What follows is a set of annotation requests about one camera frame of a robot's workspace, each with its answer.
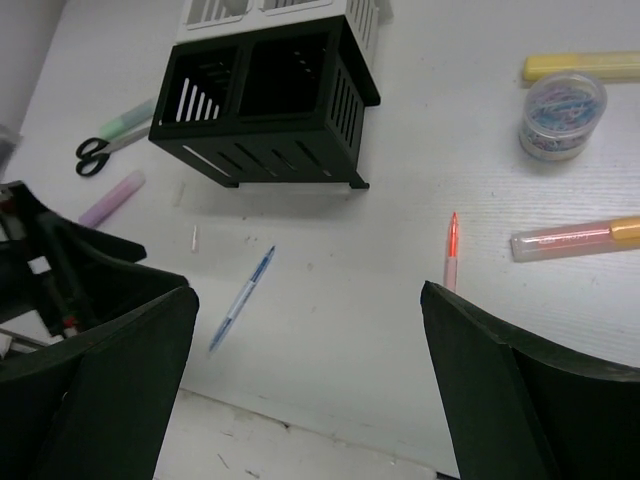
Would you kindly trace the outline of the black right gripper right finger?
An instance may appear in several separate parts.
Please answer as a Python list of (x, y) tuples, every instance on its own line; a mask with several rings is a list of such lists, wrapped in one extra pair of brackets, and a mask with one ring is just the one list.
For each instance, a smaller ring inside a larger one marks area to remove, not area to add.
[(463, 479), (636, 479), (639, 371), (425, 283), (425, 336)]

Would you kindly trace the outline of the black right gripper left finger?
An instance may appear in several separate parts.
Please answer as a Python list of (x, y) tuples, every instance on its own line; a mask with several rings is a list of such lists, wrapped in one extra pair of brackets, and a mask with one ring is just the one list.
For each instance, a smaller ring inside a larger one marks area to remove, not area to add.
[(152, 478), (198, 309), (178, 288), (2, 362), (2, 478)]

